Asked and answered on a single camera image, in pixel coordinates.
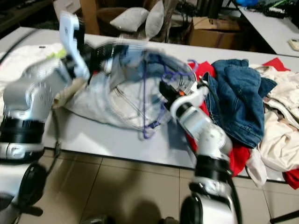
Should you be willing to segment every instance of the white desk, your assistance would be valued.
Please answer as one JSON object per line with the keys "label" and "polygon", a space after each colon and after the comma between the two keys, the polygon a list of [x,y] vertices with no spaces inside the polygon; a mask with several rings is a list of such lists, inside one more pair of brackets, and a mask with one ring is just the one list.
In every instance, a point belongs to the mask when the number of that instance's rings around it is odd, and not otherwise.
{"label": "white desk", "polygon": [[299,39],[299,29],[289,18],[267,17],[262,13],[247,11],[243,7],[239,7],[239,10],[276,54],[299,57],[299,51],[293,50],[287,42],[291,38]]}
{"label": "white desk", "polygon": [[[7,50],[12,43],[29,30],[29,28],[18,28],[1,39],[0,52]],[[94,45],[99,45],[112,38],[86,35],[85,39]],[[55,42],[59,42],[58,31],[42,30],[25,40],[22,45],[43,45]],[[150,42],[149,46],[164,49],[168,54],[176,56],[183,61],[195,59],[199,63],[204,61],[212,63],[219,59],[247,58],[250,63],[262,64],[276,57],[276,55],[261,53],[166,43]],[[299,59],[286,56],[280,56],[279,58],[287,68],[293,71],[299,71]],[[177,167],[194,167],[186,149],[184,135],[171,122],[162,127],[150,140],[142,140],[138,138],[139,135],[137,131],[104,125],[82,118],[64,109],[59,110],[58,119],[62,135],[62,149],[64,150]],[[43,141],[47,147],[54,146],[55,140],[51,124],[46,126]],[[269,177],[275,180],[282,180],[281,173],[278,172],[271,172]]]}

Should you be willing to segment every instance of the cushion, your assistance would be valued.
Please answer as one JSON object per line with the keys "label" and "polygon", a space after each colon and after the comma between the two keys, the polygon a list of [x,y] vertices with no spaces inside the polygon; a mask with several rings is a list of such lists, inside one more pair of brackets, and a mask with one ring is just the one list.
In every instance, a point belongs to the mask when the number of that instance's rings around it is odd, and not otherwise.
{"label": "cushion", "polygon": [[117,16],[110,24],[121,31],[136,32],[148,15],[149,12],[145,8],[133,7]]}
{"label": "cushion", "polygon": [[162,0],[156,3],[156,5],[151,9],[148,18],[145,22],[145,34],[147,38],[152,38],[156,36],[164,22],[164,6]]}
{"label": "cushion", "polygon": [[106,23],[109,23],[117,16],[125,12],[128,8],[123,7],[113,7],[113,8],[99,8],[97,10],[97,17]]}

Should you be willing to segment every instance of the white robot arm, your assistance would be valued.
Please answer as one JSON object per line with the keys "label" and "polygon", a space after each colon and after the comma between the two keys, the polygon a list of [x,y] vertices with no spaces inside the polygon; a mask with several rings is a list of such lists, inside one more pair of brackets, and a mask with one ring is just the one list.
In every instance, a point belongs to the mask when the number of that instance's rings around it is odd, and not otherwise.
{"label": "white robot arm", "polygon": [[[62,42],[71,55],[62,60],[45,59],[31,65],[19,80],[7,85],[3,93],[4,119],[0,126],[1,224],[14,223],[21,213],[35,216],[43,213],[33,204],[42,197],[48,175],[48,171],[37,162],[44,153],[42,136],[45,121],[55,95],[68,87],[73,78],[87,80],[90,76],[77,49],[77,40],[84,38],[84,28],[78,18],[62,14],[60,31]],[[93,49],[80,47],[81,52],[90,58]]]}
{"label": "white robot arm", "polygon": [[182,96],[160,82],[167,99],[165,107],[197,143],[197,164],[189,185],[192,194],[181,207],[181,224],[241,224],[238,196],[231,180],[228,153],[232,142],[225,132],[198,108],[208,93],[207,85],[196,83],[193,93]]}

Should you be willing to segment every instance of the white pillow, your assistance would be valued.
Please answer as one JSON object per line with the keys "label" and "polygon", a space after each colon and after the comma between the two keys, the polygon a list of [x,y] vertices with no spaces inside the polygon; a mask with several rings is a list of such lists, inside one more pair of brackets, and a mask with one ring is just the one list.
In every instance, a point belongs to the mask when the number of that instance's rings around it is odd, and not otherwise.
{"label": "white pillow", "polygon": [[128,8],[114,20],[110,21],[110,24],[121,31],[136,32],[148,15],[149,12],[145,8]]}
{"label": "white pillow", "polygon": [[145,35],[147,38],[152,38],[156,36],[164,22],[164,6],[162,0],[157,2],[155,6],[151,9],[148,18],[145,22]]}

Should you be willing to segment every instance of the black cable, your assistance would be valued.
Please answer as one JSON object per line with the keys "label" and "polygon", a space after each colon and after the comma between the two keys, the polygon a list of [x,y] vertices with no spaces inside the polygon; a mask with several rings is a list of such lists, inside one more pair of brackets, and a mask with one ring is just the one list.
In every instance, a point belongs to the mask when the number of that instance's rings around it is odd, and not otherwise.
{"label": "black cable", "polygon": [[54,151],[54,160],[47,172],[47,176],[49,176],[49,174],[52,172],[55,164],[56,164],[56,161],[58,159],[58,157],[60,156],[60,142],[59,142],[59,136],[60,136],[60,132],[59,132],[59,125],[58,125],[58,118],[57,118],[57,114],[55,112],[54,109],[52,109],[52,120],[53,120],[53,123],[54,123],[54,133],[55,133],[55,140],[56,140],[56,143],[55,143],[55,151]]}
{"label": "black cable", "polygon": [[33,33],[39,31],[38,29],[31,30],[30,32],[26,33],[24,36],[22,36],[17,42],[15,42],[9,49],[8,51],[2,56],[0,59],[0,65],[3,63],[5,58],[18,46],[21,42],[23,42],[27,37],[32,35]]}
{"label": "black cable", "polygon": [[237,190],[235,188],[235,184],[234,184],[232,178],[228,179],[228,184],[232,189],[231,196],[232,196],[233,204],[234,204],[234,207],[235,207],[235,214],[237,216],[238,224],[242,224],[243,220],[242,220],[242,211],[241,211],[240,200],[239,200]]}

